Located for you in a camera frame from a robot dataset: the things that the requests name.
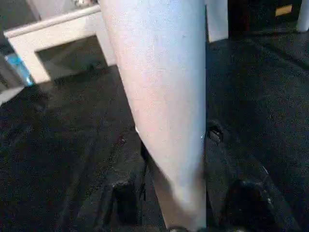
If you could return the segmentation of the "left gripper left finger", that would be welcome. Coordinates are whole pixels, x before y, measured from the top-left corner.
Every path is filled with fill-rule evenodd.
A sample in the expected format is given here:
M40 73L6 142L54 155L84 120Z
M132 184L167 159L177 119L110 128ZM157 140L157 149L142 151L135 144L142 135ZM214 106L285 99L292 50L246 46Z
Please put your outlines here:
M79 210L81 232L167 230L139 137L122 138Z

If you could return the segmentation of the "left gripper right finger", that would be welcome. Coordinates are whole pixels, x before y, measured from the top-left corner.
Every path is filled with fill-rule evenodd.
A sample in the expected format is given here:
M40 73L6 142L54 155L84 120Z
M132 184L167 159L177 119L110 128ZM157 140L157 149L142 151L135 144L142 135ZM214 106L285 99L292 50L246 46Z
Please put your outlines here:
M227 232L298 232L292 210L253 151L207 121L205 177L216 225Z

